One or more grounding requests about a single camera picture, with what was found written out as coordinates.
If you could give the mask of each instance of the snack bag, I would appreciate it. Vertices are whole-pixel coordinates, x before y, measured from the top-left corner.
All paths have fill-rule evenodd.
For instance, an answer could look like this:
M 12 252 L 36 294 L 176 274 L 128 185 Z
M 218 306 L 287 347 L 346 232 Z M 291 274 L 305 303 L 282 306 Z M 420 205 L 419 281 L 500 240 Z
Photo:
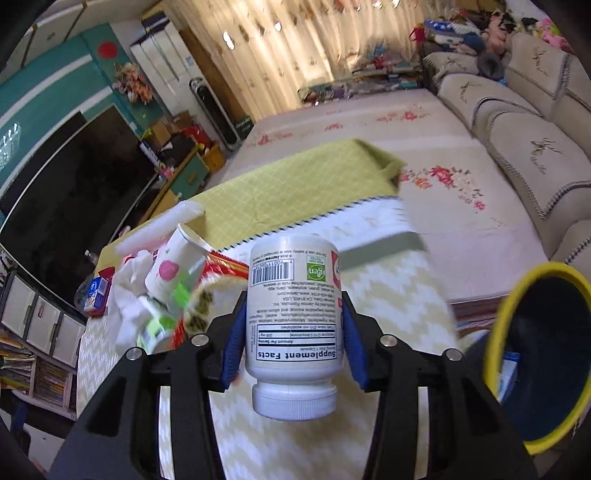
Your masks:
M 187 337 L 205 333 L 215 317 L 232 313 L 238 297 L 248 286 L 248 266 L 211 252 L 183 313 L 173 345 Z

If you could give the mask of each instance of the teal wall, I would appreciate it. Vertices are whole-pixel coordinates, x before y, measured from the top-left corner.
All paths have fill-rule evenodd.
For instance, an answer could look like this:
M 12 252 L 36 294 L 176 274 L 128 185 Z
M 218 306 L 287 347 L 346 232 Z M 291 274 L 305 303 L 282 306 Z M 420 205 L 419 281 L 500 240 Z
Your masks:
M 98 47 L 105 41 L 112 41 L 118 47 L 114 59 L 105 60 L 98 55 Z M 51 75 L 89 54 L 92 56 L 91 61 L 58 78 L 18 111 L 10 114 L 8 119 L 4 118 L 7 121 L 2 121 L 4 124 L 0 125 L 0 138 L 14 123 L 20 126 L 21 136 L 18 148 L 0 170 L 0 185 L 6 182 L 19 162 L 31 154 L 36 143 L 64 117 L 101 90 L 110 87 L 115 78 L 114 64 L 126 63 L 129 57 L 110 25 L 103 24 L 51 49 L 0 85 L 0 117 L 3 117 L 25 95 L 40 89 L 38 86 Z M 86 105 L 82 114 L 90 120 L 113 104 L 128 123 L 135 124 L 138 135 L 163 114 L 155 100 L 149 105 L 132 104 L 116 90 L 98 103 Z

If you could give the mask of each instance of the floral rug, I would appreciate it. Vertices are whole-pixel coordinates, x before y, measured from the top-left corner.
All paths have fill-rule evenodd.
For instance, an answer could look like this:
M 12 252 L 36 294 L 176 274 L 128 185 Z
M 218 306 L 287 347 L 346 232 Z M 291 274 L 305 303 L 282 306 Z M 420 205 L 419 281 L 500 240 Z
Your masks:
M 222 181 L 344 138 L 361 138 L 407 163 L 401 196 L 448 300 L 506 293 L 523 273 L 546 261 L 521 201 L 485 147 L 427 90 L 358 97 L 265 118 Z

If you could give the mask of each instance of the pile of clothes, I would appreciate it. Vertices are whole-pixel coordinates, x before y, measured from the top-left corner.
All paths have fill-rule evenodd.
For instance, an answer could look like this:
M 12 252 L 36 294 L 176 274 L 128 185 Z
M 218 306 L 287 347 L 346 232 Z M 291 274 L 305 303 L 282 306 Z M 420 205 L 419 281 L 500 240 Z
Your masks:
M 423 27 L 423 37 L 437 43 L 444 51 L 477 56 L 480 73 L 493 80 L 504 76 L 501 60 L 508 35 L 514 31 L 530 33 L 553 47 L 572 53 L 551 19 L 519 17 L 511 11 L 488 13 L 461 9 L 447 20 L 425 20 Z

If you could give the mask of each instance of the red packaging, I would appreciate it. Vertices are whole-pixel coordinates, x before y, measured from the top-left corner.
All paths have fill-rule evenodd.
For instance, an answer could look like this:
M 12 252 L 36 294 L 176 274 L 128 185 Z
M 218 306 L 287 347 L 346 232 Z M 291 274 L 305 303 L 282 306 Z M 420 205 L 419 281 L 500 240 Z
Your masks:
M 202 143 L 206 148 L 213 146 L 212 139 L 205 133 L 205 130 L 201 128 L 201 125 L 196 124 L 192 127 L 183 128 L 183 133 L 187 137 L 193 137 L 195 143 Z
M 188 336 L 205 333 L 213 318 L 232 313 L 248 286 L 248 265 L 211 252 L 173 336 L 173 347 Z

